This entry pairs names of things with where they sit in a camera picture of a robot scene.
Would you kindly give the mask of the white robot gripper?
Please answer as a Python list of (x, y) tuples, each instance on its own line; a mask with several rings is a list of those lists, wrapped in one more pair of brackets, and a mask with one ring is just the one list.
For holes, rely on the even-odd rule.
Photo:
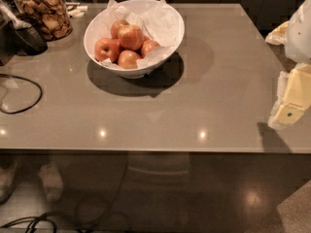
[(268, 120), (273, 129), (294, 125), (311, 107), (311, 0), (304, 0), (289, 20), (285, 54), (298, 64), (278, 78), (277, 100)]

